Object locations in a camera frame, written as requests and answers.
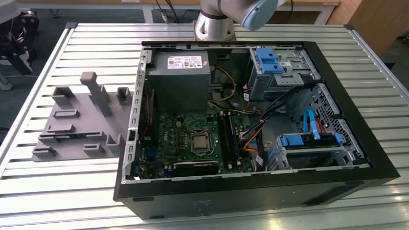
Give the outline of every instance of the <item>slotted aluminum surface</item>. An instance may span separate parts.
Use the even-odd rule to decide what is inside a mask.
[[[32,148],[55,103],[55,87],[70,85],[74,92],[86,92],[79,76],[95,71],[107,91],[133,88],[141,41],[193,40],[192,25],[79,24],[64,31],[0,148],[0,229],[408,229],[408,92],[353,34],[341,26],[271,25],[256,32],[236,27],[237,40],[317,42],[399,179],[327,206],[141,221],[112,200],[117,158],[35,163]]]

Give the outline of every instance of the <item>motherboard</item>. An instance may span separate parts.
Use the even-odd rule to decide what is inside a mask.
[[[157,148],[144,150],[152,178],[252,172],[241,149],[224,151],[225,137],[244,131],[240,114],[163,115],[159,123]]]

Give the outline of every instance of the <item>label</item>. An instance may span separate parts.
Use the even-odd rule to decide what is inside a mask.
[[[261,159],[261,157],[259,155],[256,157],[256,161],[263,166],[264,160]]]
[[[168,69],[201,69],[201,56],[172,56],[168,57]]]
[[[251,97],[249,94],[248,94],[248,93],[244,93],[244,94],[243,94],[243,97],[244,97],[244,100],[248,102],[248,101],[249,101],[249,97]]]
[[[281,66],[292,66],[292,63],[289,61],[280,62]]]

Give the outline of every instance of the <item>ram slot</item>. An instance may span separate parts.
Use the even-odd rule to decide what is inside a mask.
[[[235,125],[231,114],[219,114],[217,124],[219,124],[219,137],[221,144],[223,165],[225,169],[232,169],[233,167],[237,167],[240,154],[239,154],[237,138],[235,133]]]

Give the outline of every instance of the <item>power supply label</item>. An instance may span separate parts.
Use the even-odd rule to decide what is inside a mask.
[[[201,69],[201,56],[171,56],[168,57],[168,69]]]

